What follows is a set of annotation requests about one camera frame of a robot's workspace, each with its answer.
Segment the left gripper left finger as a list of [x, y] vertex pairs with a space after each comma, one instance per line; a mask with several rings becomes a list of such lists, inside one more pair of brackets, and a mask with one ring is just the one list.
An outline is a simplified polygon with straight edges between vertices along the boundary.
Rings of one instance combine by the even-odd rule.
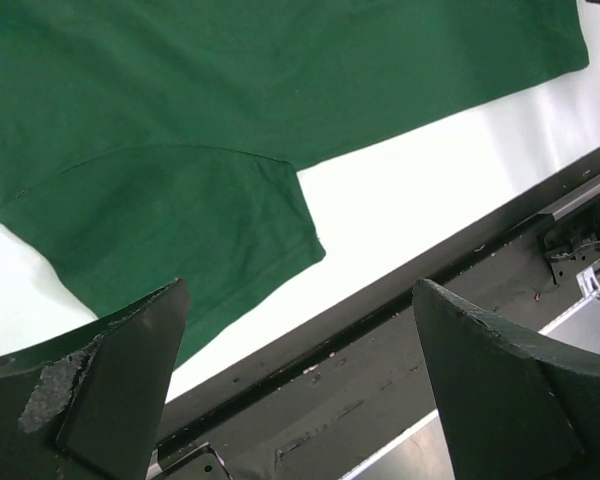
[[143, 479], [190, 306], [176, 279], [0, 356], [0, 479]]

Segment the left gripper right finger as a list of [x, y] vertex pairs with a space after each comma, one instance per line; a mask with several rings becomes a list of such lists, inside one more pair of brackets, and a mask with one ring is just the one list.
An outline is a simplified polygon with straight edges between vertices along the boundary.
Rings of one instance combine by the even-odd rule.
[[600, 354], [428, 279], [412, 307], [458, 479], [600, 479]]

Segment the green t shirt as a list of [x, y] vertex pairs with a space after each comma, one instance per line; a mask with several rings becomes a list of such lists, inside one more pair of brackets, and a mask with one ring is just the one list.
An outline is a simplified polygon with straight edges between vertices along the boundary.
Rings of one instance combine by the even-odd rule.
[[0, 1], [0, 223], [185, 362], [325, 252], [297, 174], [585, 68], [572, 1]]

